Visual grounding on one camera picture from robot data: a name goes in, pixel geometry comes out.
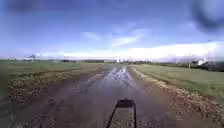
farmland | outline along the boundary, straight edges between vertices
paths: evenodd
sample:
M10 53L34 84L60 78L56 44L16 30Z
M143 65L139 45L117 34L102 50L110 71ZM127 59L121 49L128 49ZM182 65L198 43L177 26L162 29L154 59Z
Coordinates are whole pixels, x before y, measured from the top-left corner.
M9 94L13 102L26 104L57 83L77 80L81 75L108 67L100 63L1 61L1 77L5 81L0 93L4 97Z
M140 72L224 103L224 73L155 65L133 65Z

dirt road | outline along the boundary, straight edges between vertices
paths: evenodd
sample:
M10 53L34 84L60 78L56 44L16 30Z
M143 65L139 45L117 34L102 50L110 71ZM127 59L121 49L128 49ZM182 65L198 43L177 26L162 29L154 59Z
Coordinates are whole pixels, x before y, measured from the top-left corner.
M44 101L17 112L11 126L105 128L117 101L129 98L136 103L138 128L212 127L190 114L180 116L168 106L169 101L150 94L143 88L144 84L125 67L114 67L85 81L67 85Z

muddy road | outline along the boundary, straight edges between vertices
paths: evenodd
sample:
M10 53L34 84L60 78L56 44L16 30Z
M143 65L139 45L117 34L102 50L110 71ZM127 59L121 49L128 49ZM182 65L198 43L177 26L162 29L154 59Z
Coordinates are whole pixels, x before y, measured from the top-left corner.
M118 100L136 103L138 128L212 127L190 114L177 114L163 96L154 95L126 67L114 67L78 83L71 83L45 100L16 112L3 127L105 128Z

